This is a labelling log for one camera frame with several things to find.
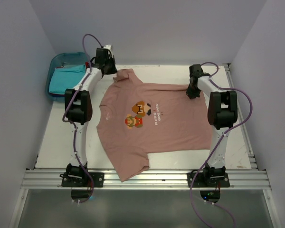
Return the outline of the pink t shirt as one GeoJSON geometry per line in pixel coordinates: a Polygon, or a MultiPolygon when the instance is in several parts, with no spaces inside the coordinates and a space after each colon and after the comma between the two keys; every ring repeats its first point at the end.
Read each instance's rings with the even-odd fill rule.
{"type": "Polygon", "coordinates": [[[190,99],[186,90],[144,83],[132,69],[117,72],[99,106],[97,133],[120,181],[148,170],[150,153],[210,148],[205,97],[190,99]]]}

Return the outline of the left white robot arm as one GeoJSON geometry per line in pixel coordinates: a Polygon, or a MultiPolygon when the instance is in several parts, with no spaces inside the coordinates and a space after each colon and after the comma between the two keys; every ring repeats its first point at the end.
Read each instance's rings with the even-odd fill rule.
{"type": "Polygon", "coordinates": [[[71,124],[73,133],[73,152],[63,179],[80,187],[92,179],[87,170],[86,157],[86,131],[93,115],[91,93],[103,76],[117,72],[112,46],[97,48],[95,57],[85,67],[85,74],[79,83],[65,91],[65,112],[62,117],[63,122],[71,124]]]}

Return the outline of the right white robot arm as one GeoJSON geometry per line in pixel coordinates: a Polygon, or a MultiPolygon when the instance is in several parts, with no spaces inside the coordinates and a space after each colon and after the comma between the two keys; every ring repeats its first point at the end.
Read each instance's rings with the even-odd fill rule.
{"type": "Polygon", "coordinates": [[[229,187],[225,167],[225,153],[228,141],[228,130],[238,120],[237,93],[234,90],[223,91],[214,85],[211,76],[205,73],[200,64],[189,67],[190,83],[187,96],[190,99],[205,93],[209,98],[208,123],[212,127],[212,138],[209,157],[201,171],[193,170],[187,174],[188,185],[194,188],[229,187]]]}

